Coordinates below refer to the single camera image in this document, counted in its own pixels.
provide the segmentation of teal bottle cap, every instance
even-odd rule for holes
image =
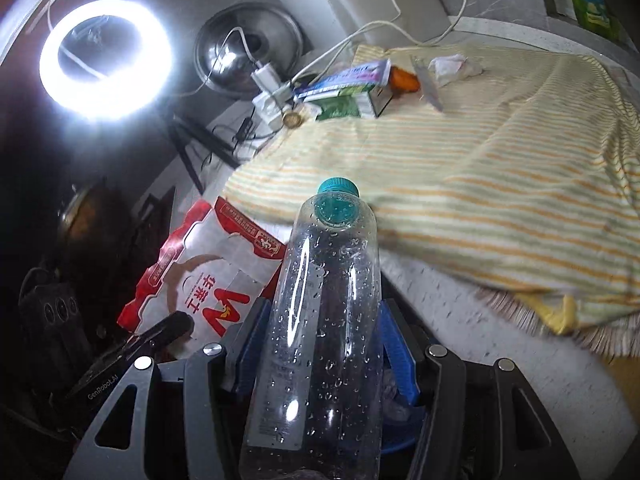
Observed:
[[[316,198],[316,216],[330,227],[344,227],[358,217],[358,201],[348,195],[360,197],[358,188],[351,181],[341,176],[325,180],[318,188]]]
[[[354,196],[360,197],[358,188],[356,185],[346,178],[341,176],[334,176],[325,180],[318,188],[318,193],[324,193],[325,191],[341,191],[343,193],[349,193]]]

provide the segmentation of brown round object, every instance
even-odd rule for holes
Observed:
[[[287,110],[282,116],[282,124],[287,128],[297,128],[302,124],[302,115],[293,110]]]

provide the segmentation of blue gripper pad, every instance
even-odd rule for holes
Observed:
[[[420,396],[415,376],[415,360],[409,352],[404,337],[402,337],[385,300],[380,302],[380,321],[382,342],[396,377],[398,390],[406,397],[411,406],[415,406]]]
[[[271,301],[265,301],[262,311],[258,314],[255,327],[240,351],[236,363],[236,385],[234,391],[238,396],[248,395],[254,389],[255,374],[258,370],[264,335],[267,331],[270,315]]]

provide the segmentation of striped tablecloth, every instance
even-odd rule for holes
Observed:
[[[471,44],[384,51],[411,70],[464,54],[484,72],[376,120],[307,122],[237,170],[225,197],[292,221],[331,176],[353,180],[380,243],[516,292],[556,333],[640,307],[640,122],[592,57]]]

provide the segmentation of stainless steel pot lid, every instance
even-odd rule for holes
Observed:
[[[256,67],[249,60],[240,34],[234,32],[221,51],[226,35],[242,27],[252,56],[271,62],[286,80],[302,54],[300,28],[284,10],[270,4],[246,3],[229,7],[205,23],[196,38],[194,62],[206,85],[234,99],[251,100],[259,94],[251,79]]]

